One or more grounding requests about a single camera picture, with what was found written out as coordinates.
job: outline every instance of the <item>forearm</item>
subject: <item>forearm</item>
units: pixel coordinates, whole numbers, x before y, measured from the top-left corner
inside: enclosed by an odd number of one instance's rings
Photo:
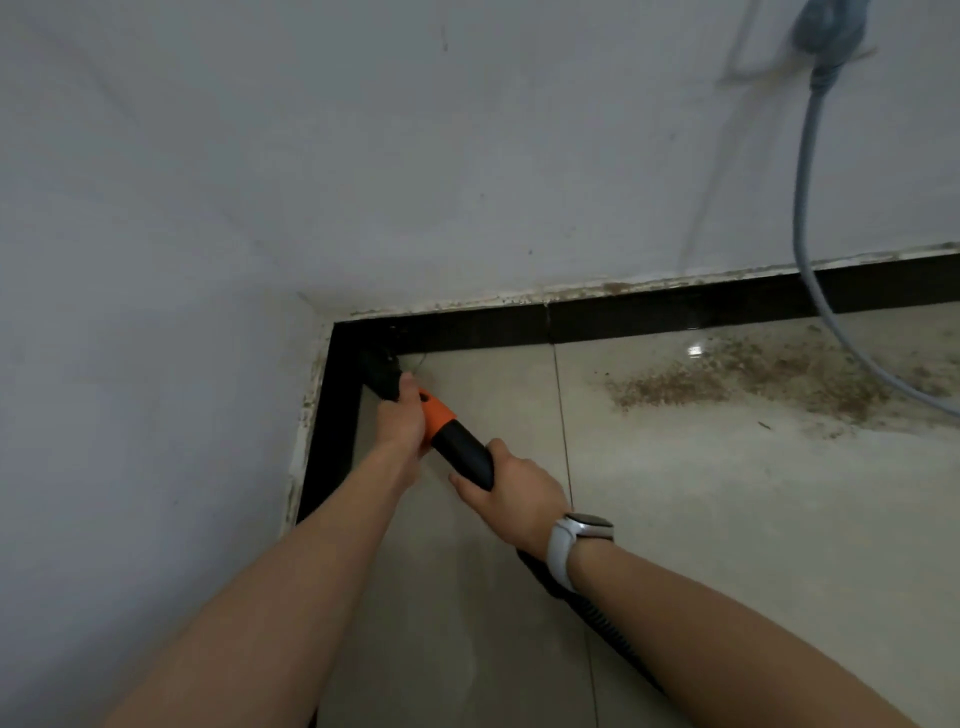
[[[769,619],[611,542],[580,540],[567,568],[697,725],[913,725]]]
[[[313,515],[210,601],[108,726],[296,726],[317,705],[402,492],[374,449]]]

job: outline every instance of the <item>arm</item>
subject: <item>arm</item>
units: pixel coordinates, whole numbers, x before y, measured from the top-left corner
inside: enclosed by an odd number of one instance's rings
[[[490,493],[451,476],[460,497],[507,543],[546,558],[564,489],[530,460],[490,444]],[[913,726],[814,647],[738,602],[609,541],[581,539],[567,573],[630,641],[670,699],[700,726]]]
[[[306,725],[400,496],[416,479],[417,383],[383,402],[370,454],[308,519],[207,603],[108,728]]]

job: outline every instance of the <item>orange handle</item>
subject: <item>orange handle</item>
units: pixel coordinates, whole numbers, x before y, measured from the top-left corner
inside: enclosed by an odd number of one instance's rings
[[[431,395],[425,389],[420,390],[420,406],[423,407],[423,418],[426,420],[426,430],[423,439],[429,444],[433,436],[440,431],[450,420],[457,416],[443,402]]]

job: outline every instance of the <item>smartwatch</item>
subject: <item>smartwatch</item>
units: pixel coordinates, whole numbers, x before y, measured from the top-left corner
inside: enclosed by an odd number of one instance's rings
[[[599,516],[586,513],[568,513],[553,524],[550,543],[546,548],[546,566],[550,575],[564,589],[577,593],[566,573],[566,559],[577,539],[613,540],[613,524]]]

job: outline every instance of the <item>watch face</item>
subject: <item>watch face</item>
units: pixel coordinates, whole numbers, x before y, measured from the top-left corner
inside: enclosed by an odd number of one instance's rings
[[[613,524],[607,521],[607,519],[602,519],[599,516],[591,516],[587,513],[568,513],[566,517],[573,519],[577,523],[584,523],[585,525],[599,525],[605,528],[613,528]]]

